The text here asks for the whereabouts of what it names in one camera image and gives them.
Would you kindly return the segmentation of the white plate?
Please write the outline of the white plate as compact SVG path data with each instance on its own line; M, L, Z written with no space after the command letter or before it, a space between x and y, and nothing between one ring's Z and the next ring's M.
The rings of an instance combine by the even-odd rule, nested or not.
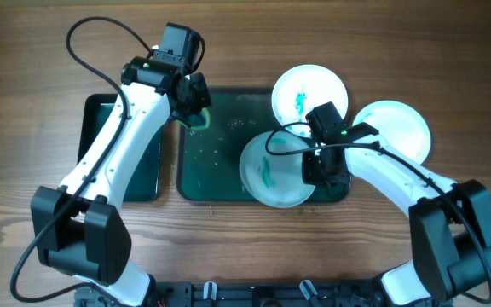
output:
M431 134L424 118L399 101L376 101L364 107L353 125L368 123L396 150L423 164L430 153Z
M300 65L285 72L277 80L271 96L272 110L281 125L306 122L306 115L315 107L331 102L342 118L349 99L342 80L331 70L318 65ZM310 138L307 125L286 128L296 136Z

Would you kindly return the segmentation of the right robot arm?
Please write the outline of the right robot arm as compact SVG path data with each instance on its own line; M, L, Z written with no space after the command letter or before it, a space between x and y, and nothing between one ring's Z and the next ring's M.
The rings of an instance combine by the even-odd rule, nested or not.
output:
M427 170L367 123L310 122L309 129L316 146L303 157L314 181L347 172L407 214L412 259L381 278L393 304L459 295L491 304L491 195L484 185Z

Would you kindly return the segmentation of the pale blue plate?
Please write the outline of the pale blue plate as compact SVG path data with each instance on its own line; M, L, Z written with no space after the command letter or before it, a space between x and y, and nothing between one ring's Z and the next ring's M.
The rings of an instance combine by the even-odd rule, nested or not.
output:
M245 190L273 208L290 208L306 201L315 186L303 181L302 155L270 154L306 149L308 144L291 133L266 131L252 138L240 156L239 172Z

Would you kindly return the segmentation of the green yellow sponge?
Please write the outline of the green yellow sponge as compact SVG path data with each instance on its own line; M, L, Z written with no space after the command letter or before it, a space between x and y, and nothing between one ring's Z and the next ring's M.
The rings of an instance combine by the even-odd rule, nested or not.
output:
M199 113L190 114L184 119L179 119L178 122L190 130L205 130L210 126L211 116L205 107Z

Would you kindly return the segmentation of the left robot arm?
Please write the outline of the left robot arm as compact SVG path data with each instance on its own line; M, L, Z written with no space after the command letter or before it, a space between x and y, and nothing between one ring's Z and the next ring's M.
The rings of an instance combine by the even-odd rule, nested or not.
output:
M199 60L136 57L124 66L118 96L87 153L56 189L31 202L35 238L26 250L41 264L79 278L121 306L153 302L155 281L130 260L120 216L130 179L153 136L168 121L190 125L210 106Z

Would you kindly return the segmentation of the white plate top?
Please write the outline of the white plate top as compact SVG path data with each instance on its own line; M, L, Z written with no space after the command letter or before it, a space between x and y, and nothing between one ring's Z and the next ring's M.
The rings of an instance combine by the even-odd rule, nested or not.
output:
M300 65L285 72L277 80L271 96L272 110L281 125L306 122L306 115L315 107L331 102L342 118L349 99L342 80L331 70L318 65ZM307 125L286 128L296 136L310 138Z

